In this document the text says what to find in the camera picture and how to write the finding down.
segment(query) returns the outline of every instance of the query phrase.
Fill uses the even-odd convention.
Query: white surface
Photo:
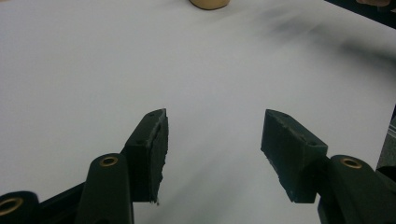
[[[260,152],[264,111],[375,167],[396,32],[320,0],[2,0],[0,78],[0,195],[74,187],[166,107],[161,205],[135,204],[136,223],[319,223]]]

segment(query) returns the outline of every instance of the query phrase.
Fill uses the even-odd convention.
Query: brown object
[[[198,8],[213,10],[227,6],[230,0],[190,0],[190,2]]]

